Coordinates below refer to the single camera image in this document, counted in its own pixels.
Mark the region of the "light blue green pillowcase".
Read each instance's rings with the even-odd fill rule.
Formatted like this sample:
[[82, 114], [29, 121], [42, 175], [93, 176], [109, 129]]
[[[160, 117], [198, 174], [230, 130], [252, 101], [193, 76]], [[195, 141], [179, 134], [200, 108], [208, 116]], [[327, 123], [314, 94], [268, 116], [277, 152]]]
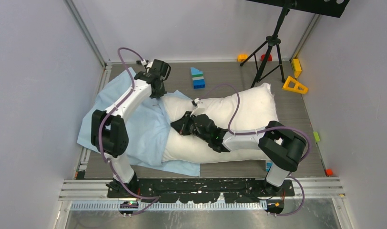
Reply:
[[[109, 81], [98, 93], [92, 109], [82, 119], [77, 143], [97, 152], [91, 143], [92, 113], [105, 110], [119, 99], [131, 86], [133, 68], [123, 71]], [[200, 164], [182, 160], [163, 161], [163, 154], [171, 129], [170, 118], [164, 103], [159, 99], [147, 98], [126, 122], [129, 143], [126, 149], [129, 164], [188, 176], [200, 175]]]

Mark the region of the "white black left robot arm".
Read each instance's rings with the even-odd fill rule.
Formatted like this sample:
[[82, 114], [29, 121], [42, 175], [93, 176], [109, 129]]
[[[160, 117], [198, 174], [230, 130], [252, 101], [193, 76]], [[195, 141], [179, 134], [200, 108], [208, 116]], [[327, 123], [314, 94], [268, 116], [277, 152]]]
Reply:
[[127, 198], [137, 193], [138, 186], [126, 155], [129, 144], [126, 122], [144, 100], [166, 94], [163, 82], [171, 72], [170, 65], [158, 59], [142, 61], [142, 66], [144, 71], [131, 77], [131, 86], [119, 99], [105, 110], [92, 113], [91, 144], [110, 166], [114, 180], [120, 184], [119, 191]]

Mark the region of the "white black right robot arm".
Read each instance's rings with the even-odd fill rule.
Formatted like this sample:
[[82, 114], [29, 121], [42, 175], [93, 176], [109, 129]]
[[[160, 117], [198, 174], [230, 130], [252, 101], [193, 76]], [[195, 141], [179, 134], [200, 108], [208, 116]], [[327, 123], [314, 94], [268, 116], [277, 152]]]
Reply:
[[185, 112], [182, 118], [171, 123], [181, 135], [194, 135], [218, 153], [234, 150], [260, 150], [272, 161], [263, 182], [265, 193], [277, 195], [286, 177], [298, 169], [303, 151], [308, 149], [305, 135], [278, 121], [254, 131], [232, 131], [218, 127], [206, 114]]

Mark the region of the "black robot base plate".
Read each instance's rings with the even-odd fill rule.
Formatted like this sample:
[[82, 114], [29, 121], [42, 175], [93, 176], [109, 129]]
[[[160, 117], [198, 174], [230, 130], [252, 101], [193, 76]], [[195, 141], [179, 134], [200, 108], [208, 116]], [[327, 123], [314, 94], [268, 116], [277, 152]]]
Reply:
[[159, 203], [215, 203], [220, 198], [225, 203], [255, 203], [295, 195], [291, 180], [273, 188], [260, 178], [140, 178], [127, 187], [144, 197], [143, 203], [155, 199]]

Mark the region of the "white pillow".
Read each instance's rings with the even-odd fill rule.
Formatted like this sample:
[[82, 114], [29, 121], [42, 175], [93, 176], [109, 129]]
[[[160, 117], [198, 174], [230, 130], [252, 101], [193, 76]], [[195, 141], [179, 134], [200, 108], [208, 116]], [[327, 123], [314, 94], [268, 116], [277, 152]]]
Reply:
[[[232, 130], [255, 130], [277, 121], [274, 96], [269, 83], [247, 89], [225, 98], [204, 99], [204, 113], [218, 127]], [[182, 160], [198, 164], [268, 160], [260, 150], [235, 150], [218, 153], [209, 148], [205, 141], [194, 135], [180, 135], [171, 128], [163, 154], [163, 161]]]

